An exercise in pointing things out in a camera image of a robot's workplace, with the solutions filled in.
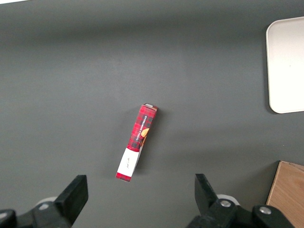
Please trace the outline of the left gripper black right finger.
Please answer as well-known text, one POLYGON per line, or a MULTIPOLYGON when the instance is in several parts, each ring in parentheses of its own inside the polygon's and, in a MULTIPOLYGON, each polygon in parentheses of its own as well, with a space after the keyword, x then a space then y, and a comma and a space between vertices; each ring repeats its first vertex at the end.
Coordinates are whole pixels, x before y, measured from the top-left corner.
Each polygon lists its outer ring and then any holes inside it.
POLYGON ((195 201, 200 215, 189 228, 292 228, 292 223, 277 208, 256 205, 251 211, 235 198, 218 196, 204 174, 195 175, 195 201))

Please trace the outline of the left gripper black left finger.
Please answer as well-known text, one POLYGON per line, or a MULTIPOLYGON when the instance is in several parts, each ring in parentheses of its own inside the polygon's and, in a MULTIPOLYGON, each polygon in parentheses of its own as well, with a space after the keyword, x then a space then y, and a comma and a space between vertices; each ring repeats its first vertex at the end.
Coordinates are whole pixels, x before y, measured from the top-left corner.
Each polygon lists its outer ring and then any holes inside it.
POLYGON ((87 176, 77 175, 57 197, 39 201, 28 212, 0 211, 2 228, 71 228, 88 200, 87 176))

